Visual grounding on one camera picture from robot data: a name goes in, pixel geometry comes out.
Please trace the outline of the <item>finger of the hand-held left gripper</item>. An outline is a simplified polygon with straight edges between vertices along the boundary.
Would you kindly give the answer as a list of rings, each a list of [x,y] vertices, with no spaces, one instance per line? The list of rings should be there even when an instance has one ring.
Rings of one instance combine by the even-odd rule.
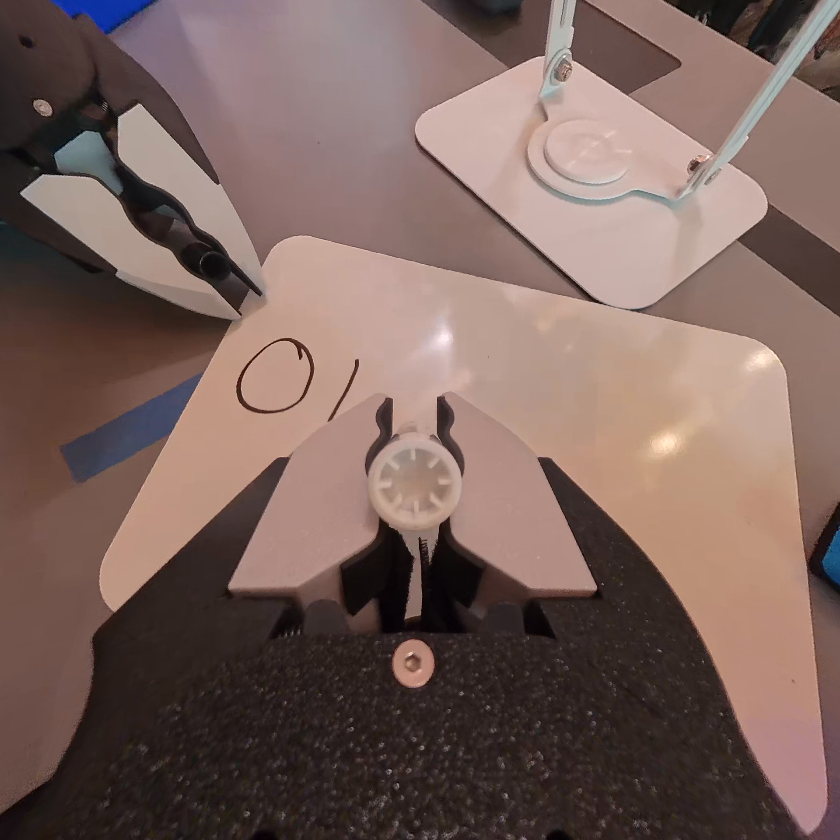
[[[117,278],[131,286],[209,317],[240,318],[235,307],[188,272],[168,248],[144,236],[119,199],[95,178],[41,175],[21,196],[105,259]]]
[[[179,259],[201,241],[228,260],[230,275],[205,281],[223,298],[262,297],[265,279],[256,249],[234,205],[141,104],[55,149],[55,175],[85,175],[115,195],[132,224]]]

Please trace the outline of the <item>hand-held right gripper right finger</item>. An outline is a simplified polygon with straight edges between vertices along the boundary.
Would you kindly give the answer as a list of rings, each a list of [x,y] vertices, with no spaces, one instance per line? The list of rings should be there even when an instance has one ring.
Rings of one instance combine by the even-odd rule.
[[[597,583],[543,463],[464,397],[437,399],[437,436],[455,456],[459,501],[423,563],[421,626],[474,632],[499,605],[590,599]]]

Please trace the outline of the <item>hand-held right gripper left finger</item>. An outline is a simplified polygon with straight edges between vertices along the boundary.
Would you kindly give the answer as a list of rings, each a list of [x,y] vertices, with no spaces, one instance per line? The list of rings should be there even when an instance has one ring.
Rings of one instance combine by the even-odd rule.
[[[405,627],[412,555],[369,499],[368,456],[393,435],[393,400],[374,394],[290,456],[228,590],[338,604],[356,633]]]

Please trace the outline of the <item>black marker cap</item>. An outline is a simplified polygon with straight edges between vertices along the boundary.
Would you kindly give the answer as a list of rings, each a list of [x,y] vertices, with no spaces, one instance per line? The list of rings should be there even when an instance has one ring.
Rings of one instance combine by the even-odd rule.
[[[185,268],[210,284],[217,284],[228,278],[228,258],[215,248],[193,241],[181,249],[179,259]]]

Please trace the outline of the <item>blue plastic storage bin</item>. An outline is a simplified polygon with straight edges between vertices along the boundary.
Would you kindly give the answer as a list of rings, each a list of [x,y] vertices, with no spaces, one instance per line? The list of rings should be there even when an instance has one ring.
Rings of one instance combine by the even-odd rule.
[[[88,16],[100,30],[110,34],[152,6],[156,1],[55,1],[71,17]]]

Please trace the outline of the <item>black dry erase marker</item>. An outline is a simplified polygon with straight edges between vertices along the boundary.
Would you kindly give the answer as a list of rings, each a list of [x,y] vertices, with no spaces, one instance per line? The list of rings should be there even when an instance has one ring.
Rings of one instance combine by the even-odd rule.
[[[455,512],[463,489],[461,467],[441,438],[407,422],[366,467],[374,511],[400,532],[433,531]]]

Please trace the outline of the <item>white whiteboard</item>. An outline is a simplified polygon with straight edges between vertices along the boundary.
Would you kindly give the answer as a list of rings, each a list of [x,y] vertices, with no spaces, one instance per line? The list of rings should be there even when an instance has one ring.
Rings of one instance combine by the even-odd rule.
[[[764,774],[826,812],[809,575],[784,367],[754,339],[298,236],[246,304],[101,562],[116,611],[275,458],[390,396],[456,392],[551,458],[694,620]]]

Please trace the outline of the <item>blue whiteboard eraser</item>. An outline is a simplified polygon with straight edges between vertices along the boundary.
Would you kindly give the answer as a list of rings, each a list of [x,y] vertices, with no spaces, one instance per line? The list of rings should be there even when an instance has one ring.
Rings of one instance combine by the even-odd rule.
[[[809,571],[839,593],[839,515],[837,503],[808,560]]]

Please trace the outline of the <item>blue tape strip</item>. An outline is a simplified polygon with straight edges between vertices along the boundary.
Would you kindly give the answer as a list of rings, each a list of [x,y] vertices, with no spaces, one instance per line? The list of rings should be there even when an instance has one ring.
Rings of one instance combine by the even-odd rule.
[[[192,398],[203,374],[196,374],[105,424],[59,451],[71,479],[82,484],[167,438]]]

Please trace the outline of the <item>white metal desk stand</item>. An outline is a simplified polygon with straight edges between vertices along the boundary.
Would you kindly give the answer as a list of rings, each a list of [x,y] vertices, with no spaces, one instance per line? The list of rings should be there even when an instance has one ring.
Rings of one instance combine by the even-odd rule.
[[[714,152],[573,58],[576,2],[545,52],[431,108],[419,145],[591,298],[648,308],[767,214],[732,165],[838,14],[818,2]]]

